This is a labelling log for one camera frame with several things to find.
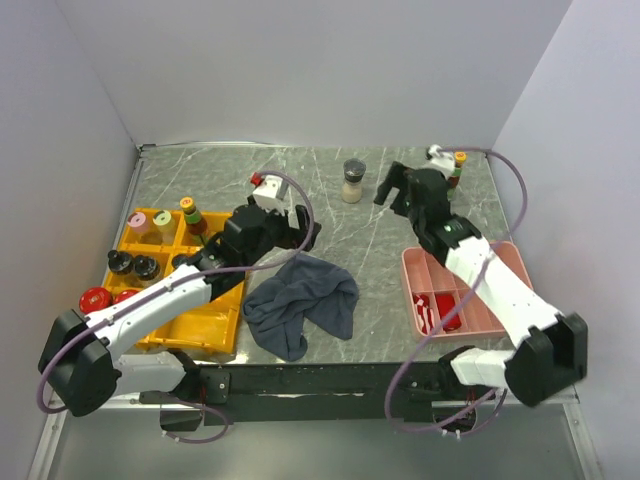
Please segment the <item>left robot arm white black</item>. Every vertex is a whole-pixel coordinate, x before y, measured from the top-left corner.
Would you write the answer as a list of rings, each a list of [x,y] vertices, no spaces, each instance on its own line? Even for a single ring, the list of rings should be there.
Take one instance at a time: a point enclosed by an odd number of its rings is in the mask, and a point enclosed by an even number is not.
[[[193,399],[201,390],[201,373],[184,352],[169,349],[137,358],[128,350],[175,317],[232,290],[273,248],[310,250],[321,226],[307,204],[297,206],[296,216],[298,225],[291,227],[287,212],[242,205],[221,232],[164,279],[89,315],[60,314],[38,363],[41,383],[76,417],[126,393],[158,391],[179,402]]]

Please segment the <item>red lid sauce jar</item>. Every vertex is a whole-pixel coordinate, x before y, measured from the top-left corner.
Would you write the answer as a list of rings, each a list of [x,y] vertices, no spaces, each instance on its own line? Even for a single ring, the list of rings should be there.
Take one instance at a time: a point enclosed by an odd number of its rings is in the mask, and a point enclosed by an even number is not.
[[[103,310],[112,305],[112,294],[104,287],[91,287],[79,298],[78,308],[81,313],[90,313]]]
[[[121,303],[121,302],[123,302],[125,300],[128,300],[129,298],[133,297],[137,293],[138,293],[138,290],[135,290],[135,289],[123,290],[122,292],[118,293],[114,297],[113,304],[118,304],[118,303]]]

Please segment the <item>yellow cap green label bottle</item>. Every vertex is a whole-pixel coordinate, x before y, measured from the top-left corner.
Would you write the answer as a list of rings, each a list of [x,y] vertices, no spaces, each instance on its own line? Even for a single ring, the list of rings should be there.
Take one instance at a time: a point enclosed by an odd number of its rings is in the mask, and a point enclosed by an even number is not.
[[[209,230],[206,219],[202,216],[192,197],[183,197],[179,202],[182,209],[186,229],[193,240],[205,245],[209,239]]]

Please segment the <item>white powder bottle black cap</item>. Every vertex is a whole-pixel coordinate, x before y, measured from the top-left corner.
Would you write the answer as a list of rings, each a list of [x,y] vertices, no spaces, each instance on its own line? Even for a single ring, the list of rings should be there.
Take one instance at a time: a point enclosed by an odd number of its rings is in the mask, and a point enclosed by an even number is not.
[[[148,255],[137,255],[133,260],[135,277],[141,287],[148,287],[161,279],[161,267],[158,261]]]

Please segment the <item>round black cap dark bottle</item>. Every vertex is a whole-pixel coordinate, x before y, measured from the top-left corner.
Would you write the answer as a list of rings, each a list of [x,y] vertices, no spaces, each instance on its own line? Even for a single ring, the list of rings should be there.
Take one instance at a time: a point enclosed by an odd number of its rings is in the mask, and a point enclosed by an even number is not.
[[[135,286],[134,258],[130,253],[122,250],[110,250],[107,253],[107,266],[121,285]]]

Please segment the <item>green lid cream bottle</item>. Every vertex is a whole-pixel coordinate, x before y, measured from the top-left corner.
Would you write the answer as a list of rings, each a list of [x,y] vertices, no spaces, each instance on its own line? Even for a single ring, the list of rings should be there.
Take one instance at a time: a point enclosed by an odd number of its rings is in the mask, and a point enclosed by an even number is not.
[[[152,220],[154,226],[161,234],[162,243],[172,245],[176,233],[176,222],[172,213],[168,210],[159,210],[154,214]]]

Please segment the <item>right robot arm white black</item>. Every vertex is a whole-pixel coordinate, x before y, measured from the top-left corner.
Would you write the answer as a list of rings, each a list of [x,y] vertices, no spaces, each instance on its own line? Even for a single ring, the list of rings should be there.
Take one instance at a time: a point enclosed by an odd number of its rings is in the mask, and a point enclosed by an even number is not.
[[[534,407],[587,375],[588,326],[540,298],[466,218],[452,213],[442,168],[392,163],[375,204],[398,194],[392,211],[409,220],[425,257],[458,278],[505,329],[513,350],[465,346],[441,359],[440,391],[460,398],[472,386],[510,390]]]

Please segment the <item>small black lid spice jar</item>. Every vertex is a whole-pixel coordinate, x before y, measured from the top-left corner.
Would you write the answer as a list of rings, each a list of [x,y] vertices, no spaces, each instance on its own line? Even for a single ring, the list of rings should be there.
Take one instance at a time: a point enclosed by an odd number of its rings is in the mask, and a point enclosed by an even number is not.
[[[178,254],[174,256],[171,260],[171,265],[174,269],[177,269],[182,265],[191,265],[191,264],[192,264],[191,256],[188,254]]]

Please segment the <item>salt grinder black top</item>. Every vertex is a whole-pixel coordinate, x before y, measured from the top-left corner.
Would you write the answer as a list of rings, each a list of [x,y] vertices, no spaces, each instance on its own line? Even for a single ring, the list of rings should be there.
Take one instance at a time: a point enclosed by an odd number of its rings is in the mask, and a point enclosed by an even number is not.
[[[342,200],[348,204],[355,204],[362,197],[362,180],[366,172],[366,164],[358,159],[351,158],[343,164],[344,183],[342,186]]]

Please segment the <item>yellow cap chili sauce bottle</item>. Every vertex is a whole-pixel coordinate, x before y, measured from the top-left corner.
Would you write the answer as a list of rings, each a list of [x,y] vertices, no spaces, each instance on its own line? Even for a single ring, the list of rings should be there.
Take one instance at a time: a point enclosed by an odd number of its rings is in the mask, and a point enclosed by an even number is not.
[[[467,154],[463,151],[456,151],[454,153],[454,160],[455,160],[455,168],[453,170],[452,175],[448,179],[449,189],[447,192],[447,196],[449,200],[452,199],[456,191],[456,188],[459,184],[462,168],[467,160]]]

